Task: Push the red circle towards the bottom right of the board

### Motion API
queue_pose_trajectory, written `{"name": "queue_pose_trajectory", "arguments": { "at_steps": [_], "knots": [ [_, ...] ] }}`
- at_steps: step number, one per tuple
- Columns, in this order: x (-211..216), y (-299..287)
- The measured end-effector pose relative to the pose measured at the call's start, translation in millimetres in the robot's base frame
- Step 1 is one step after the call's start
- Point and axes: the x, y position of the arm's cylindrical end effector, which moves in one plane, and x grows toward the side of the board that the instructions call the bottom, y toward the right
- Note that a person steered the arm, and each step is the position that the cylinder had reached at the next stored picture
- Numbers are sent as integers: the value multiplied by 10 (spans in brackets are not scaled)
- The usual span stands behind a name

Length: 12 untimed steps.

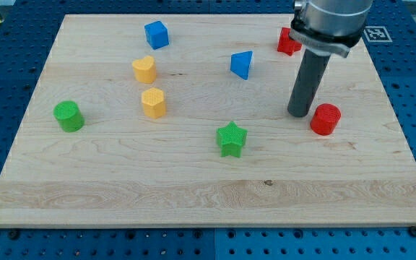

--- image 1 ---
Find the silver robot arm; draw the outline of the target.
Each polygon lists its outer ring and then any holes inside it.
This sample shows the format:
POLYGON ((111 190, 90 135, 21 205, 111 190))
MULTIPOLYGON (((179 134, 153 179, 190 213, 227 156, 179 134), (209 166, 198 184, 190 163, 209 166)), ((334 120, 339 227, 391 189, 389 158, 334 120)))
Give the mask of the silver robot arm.
POLYGON ((318 56, 346 58, 362 35, 372 0, 294 0, 289 37, 318 56))

